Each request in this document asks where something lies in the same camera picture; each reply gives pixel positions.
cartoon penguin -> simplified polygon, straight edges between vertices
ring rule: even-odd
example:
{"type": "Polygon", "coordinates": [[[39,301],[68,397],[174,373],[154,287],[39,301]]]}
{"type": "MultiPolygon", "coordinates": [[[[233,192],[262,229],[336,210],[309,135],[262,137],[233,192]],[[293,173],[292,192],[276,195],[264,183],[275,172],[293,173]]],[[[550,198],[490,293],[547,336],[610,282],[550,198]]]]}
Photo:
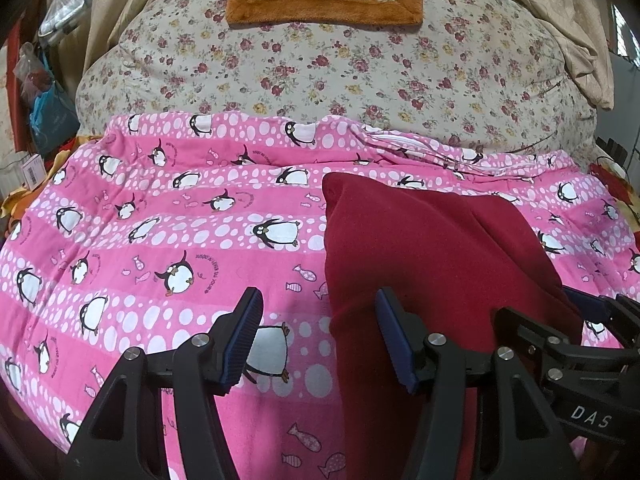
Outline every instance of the cartoon penguin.
{"type": "Polygon", "coordinates": [[[564,251],[564,247],[558,240],[551,235],[545,235],[542,231],[538,231],[538,240],[547,253],[560,254],[560,251],[564,251]]]}
{"type": "Polygon", "coordinates": [[[193,133],[195,133],[197,137],[200,137],[200,134],[211,133],[211,120],[212,117],[210,115],[194,115],[189,120],[189,126],[193,130],[193,133]]]}
{"type": "Polygon", "coordinates": [[[75,264],[73,264],[71,269],[71,282],[75,285],[80,285],[82,280],[85,279],[87,273],[89,272],[89,251],[86,252],[86,256],[84,258],[80,258],[75,264]]]}
{"type": "Polygon", "coordinates": [[[60,168],[59,170],[56,171],[56,174],[53,176],[51,181],[53,182],[53,184],[58,186],[59,184],[62,184],[65,177],[66,177],[66,168],[60,168]]]}
{"type": "Polygon", "coordinates": [[[180,294],[193,285],[193,269],[187,262],[187,251],[176,264],[167,267],[166,272],[156,272],[156,276],[164,280],[166,295],[180,294]]]}
{"type": "Polygon", "coordinates": [[[301,222],[272,218],[254,227],[254,235],[271,249],[274,244],[298,246],[298,227],[301,222]]]}
{"type": "Polygon", "coordinates": [[[74,207],[61,207],[56,211],[56,226],[65,230],[68,234],[82,220],[82,213],[74,207]]]}
{"type": "Polygon", "coordinates": [[[551,217],[549,218],[550,222],[556,222],[560,225],[564,225],[564,221],[562,220],[562,218],[560,218],[558,215],[554,215],[553,213],[551,213],[551,217]]]}
{"type": "Polygon", "coordinates": [[[590,246],[591,246],[591,249],[593,249],[598,254],[602,254],[602,256],[605,255],[604,249],[602,248],[602,245],[600,244],[600,241],[597,238],[590,243],[590,246]]]}
{"type": "Polygon", "coordinates": [[[276,178],[276,184],[298,184],[306,186],[309,181],[309,172],[307,170],[296,170],[295,168],[286,168],[276,178]]]}
{"type": "Polygon", "coordinates": [[[149,231],[160,221],[159,217],[156,218],[148,218],[138,227],[133,228],[127,238],[129,239],[129,243],[132,244],[136,240],[143,240],[146,238],[146,235],[149,234],[149,231]]]}
{"type": "Polygon", "coordinates": [[[42,285],[42,278],[36,276],[33,267],[19,270],[15,275],[15,284],[18,286],[18,295],[21,301],[26,301],[31,306],[35,306],[36,298],[42,285]]]}
{"type": "Polygon", "coordinates": [[[166,153],[162,149],[162,139],[158,139],[158,146],[151,150],[151,155],[147,155],[148,158],[161,168],[166,164],[166,153]]]}
{"type": "Polygon", "coordinates": [[[274,326],[259,326],[255,333],[254,344],[249,350],[243,375],[253,384],[257,381],[249,372],[269,377],[280,377],[284,383],[289,382],[287,372],[287,335],[289,327],[282,323],[274,326]]]}
{"type": "Polygon", "coordinates": [[[231,161],[232,164],[236,166],[245,166],[247,164],[255,164],[255,161],[249,156],[249,152],[246,149],[246,145],[244,146],[244,153],[242,155],[238,155],[236,160],[231,161]]]}
{"type": "Polygon", "coordinates": [[[49,363],[51,361],[49,357],[49,346],[47,345],[48,336],[49,334],[47,333],[47,335],[44,338],[44,341],[41,341],[38,346],[33,347],[33,350],[36,352],[36,355],[38,356],[38,371],[41,374],[46,374],[49,371],[49,363]]]}
{"type": "Polygon", "coordinates": [[[618,215],[618,212],[616,211],[616,208],[613,207],[610,203],[607,203],[606,200],[603,200],[603,202],[604,202],[604,213],[602,213],[602,215],[608,216],[612,220],[617,220],[619,218],[619,215],[618,215]]]}
{"type": "Polygon", "coordinates": [[[289,121],[284,125],[284,133],[291,141],[299,146],[300,144],[315,144],[316,124],[296,124],[289,121]]]}
{"type": "Polygon", "coordinates": [[[578,195],[575,192],[574,185],[571,182],[565,182],[558,187],[558,198],[564,202],[571,204],[574,200],[578,199],[578,195]]]}
{"type": "Polygon", "coordinates": [[[22,231],[22,220],[14,220],[14,222],[12,222],[11,229],[9,240],[13,241],[20,235],[20,231],[22,231]]]}
{"type": "Polygon", "coordinates": [[[462,160],[470,162],[471,164],[477,164],[484,158],[484,155],[476,150],[470,150],[469,148],[462,148],[462,160]]]}
{"type": "Polygon", "coordinates": [[[200,174],[193,171],[185,171],[174,178],[174,189],[183,190],[195,186],[200,180],[200,174]]]}
{"type": "Polygon", "coordinates": [[[139,129],[140,114],[132,115],[129,118],[129,133],[136,133],[139,129]]]}
{"type": "Polygon", "coordinates": [[[640,274],[640,254],[636,253],[633,249],[629,250],[631,251],[631,267],[629,267],[629,270],[640,274]]]}
{"type": "Polygon", "coordinates": [[[80,425],[75,422],[71,422],[69,417],[71,413],[65,413],[63,417],[60,419],[60,430],[62,430],[62,434],[65,436],[66,441],[69,444],[73,444],[76,435],[78,434],[78,430],[80,429],[80,425]]]}
{"type": "Polygon", "coordinates": [[[93,332],[98,335],[98,324],[102,319],[102,313],[107,306],[109,298],[98,296],[93,298],[89,303],[85,303],[80,308],[80,329],[84,335],[84,330],[93,332]]]}
{"type": "Polygon", "coordinates": [[[427,185],[423,180],[415,179],[411,175],[405,175],[396,182],[398,187],[406,187],[408,189],[427,189],[427,185]]]}
{"type": "Polygon", "coordinates": [[[114,158],[109,155],[101,155],[98,158],[98,166],[100,166],[100,174],[113,176],[113,174],[118,169],[121,160],[119,158],[114,158]]]}
{"type": "Polygon", "coordinates": [[[222,195],[218,195],[208,202],[203,202],[203,204],[209,204],[213,211],[226,211],[227,209],[231,209],[235,203],[236,199],[230,197],[226,189],[222,195]]]}
{"type": "Polygon", "coordinates": [[[136,210],[136,194],[133,194],[133,198],[122,205],[117,205],[115,208],[118,210],[118,218],[120,220],[126,220],[131,218],[131,215],[136,210]]]}
{"type": "Polygon", "coordinates": [[[368,166],[369,164],[371,164],[370,160],[366,160],[364,158],[360,158],[360,154],[356,153],[356,160],[353,161],[354,164],[358,165],[358,166],[368,166]]]}
{"type": "Polygon", "coordinates": [[[9,377],[9,381],[11,382],[11,386],[14,387],[14,390],[20,392],[22,388],[22,369],[19,364],[14,362],[13,357],[9,357],[4,362],[4,371],[7,377],[9,377]]]}

bed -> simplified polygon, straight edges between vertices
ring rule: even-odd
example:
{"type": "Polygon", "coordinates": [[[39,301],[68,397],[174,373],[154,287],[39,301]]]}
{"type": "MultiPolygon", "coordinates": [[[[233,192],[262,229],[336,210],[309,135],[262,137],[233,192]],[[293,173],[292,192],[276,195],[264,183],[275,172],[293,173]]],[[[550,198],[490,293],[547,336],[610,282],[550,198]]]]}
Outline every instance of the bed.
{"type": "MultiPolygon", "coordinates": [[[[511,0],[424,5],[416,30],[231,30],[225,0],[158,0],[85,74],[81,133],[104,137],[78,148],[0,253],[0,375],[60,449],[126,348],[176,348],[253,285],[257,372],[219,402],[239,474],[345,478],[324,281],[331,171],[498,194],[565,285],[640,297],[633,233],[576,166],[600,154],[595,113],[555,41],[511,0]]],[[[617,344],[593,326],[583,342],[617,344]]],[[[163,419],[182,479],[169,392],[163,419]]]]}

floral bedspread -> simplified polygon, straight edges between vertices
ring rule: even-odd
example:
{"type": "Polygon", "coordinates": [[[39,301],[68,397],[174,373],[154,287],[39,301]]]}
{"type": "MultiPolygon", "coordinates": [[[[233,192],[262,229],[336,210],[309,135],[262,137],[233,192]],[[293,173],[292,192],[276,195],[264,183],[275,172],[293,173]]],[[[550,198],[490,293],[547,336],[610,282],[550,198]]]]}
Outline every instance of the floral bedspread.
{"type": "Polygon", "coordinates": [[[512,0],[423,0],[420,27],[231,29],[226,0],[157,0],[85,74],[85,133],[118,113],[338,114],[484,152],[592,162],[595,111],[551,35],[512,0]]]}

pink blanket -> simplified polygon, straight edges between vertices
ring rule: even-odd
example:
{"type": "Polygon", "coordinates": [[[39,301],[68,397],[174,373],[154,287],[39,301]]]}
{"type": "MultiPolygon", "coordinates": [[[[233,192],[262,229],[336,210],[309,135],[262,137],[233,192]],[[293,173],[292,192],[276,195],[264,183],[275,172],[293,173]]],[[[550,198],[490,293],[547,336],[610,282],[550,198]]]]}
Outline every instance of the pink blanket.
{"type": "MultiPolygon", "coordinates": [[[[339,116],[310,125],[236,112],[116,117],[53,177],[0,254],[2,378],[26,413],[68,449],[126,348],[176,348],[253,285],[265,306],[252,380],[218,399],[240,477],[344,478],[323,269],[330,171],[498,194],[564,284],[640,298],[633,235],[602,184],[564,152],[483,155],[339,116]]],[[[585,328],[584,343],[616,344],[601,326],[585,328]]],[[[172,478],[184,478],[164,400],[172,478]]]]}

pillow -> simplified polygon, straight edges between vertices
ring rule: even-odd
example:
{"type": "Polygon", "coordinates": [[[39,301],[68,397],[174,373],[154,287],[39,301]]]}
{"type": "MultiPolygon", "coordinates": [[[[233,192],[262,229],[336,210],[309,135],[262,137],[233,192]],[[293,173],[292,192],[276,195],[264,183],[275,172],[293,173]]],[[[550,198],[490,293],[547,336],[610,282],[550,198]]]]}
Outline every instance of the pillow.
{"type": "MultiPolygon", "coordinates": [[[[374,295],[391,286],[430,332],[465,349],[496,348],[492,312],[512,306],[580,344],[582,319],[536,235],[498,196],[396,189],[330,173],[326,282],[336,342],[348,478],[401,477],[422,407],[398,383],[380,334],[374,295]]],[[[469,478],[475,395],[465,403],[458,478],[469,478]]]]}

